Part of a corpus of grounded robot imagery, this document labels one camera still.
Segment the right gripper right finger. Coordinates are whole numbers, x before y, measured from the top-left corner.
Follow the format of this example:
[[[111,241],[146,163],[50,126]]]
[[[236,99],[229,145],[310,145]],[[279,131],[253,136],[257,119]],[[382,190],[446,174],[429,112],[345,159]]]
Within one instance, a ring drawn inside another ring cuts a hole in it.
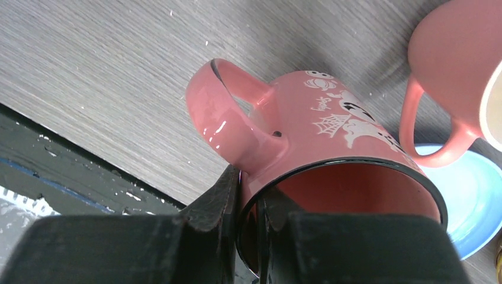
[[[296,247],[288,215],[302,209],[277,188],[258,200],[258,276],[260,283],[298,283]]]

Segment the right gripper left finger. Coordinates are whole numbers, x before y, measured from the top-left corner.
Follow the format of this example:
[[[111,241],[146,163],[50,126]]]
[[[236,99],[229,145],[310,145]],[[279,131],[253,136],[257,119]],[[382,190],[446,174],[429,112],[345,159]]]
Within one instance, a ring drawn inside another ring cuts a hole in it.
[[[186,223],[178,256],[179,283],[233,283],[240,170],[227,166],[216,183],[181,211]]]

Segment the pink patterned cup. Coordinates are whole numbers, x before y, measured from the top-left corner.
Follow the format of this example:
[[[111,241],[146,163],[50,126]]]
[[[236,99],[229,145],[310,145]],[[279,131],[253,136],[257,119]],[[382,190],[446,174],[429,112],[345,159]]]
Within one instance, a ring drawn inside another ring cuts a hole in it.
[[[237,251],[259,272],[258,202],[277,189],[317,213],[410,214],[448,224],[433,182],[335,77],[301,70],[265,83],[212,59],[186,87],[205,142],[241,171]]]

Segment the blue plate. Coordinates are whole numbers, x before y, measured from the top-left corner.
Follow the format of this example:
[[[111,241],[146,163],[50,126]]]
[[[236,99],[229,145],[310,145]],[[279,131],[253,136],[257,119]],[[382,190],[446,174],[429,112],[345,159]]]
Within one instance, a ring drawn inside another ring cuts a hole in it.
[[[501,229],[501,169],[468,150],[444,167],[421,170],[442,194],[447,232],[461,260],[487,245]]]

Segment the pink mug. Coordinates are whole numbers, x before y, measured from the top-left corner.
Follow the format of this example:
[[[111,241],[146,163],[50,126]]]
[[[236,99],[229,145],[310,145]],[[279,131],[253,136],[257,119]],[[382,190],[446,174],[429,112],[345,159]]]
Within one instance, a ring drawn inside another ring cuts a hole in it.
[[[411,73],[399,139],[419,165],[442,167],[481,138],[501,149],[501,2],[449,1],[430,12],[408,45]],[[449,115],[451,133],[442,148],[420,155],[414,126],[420,99],[428,94]]]

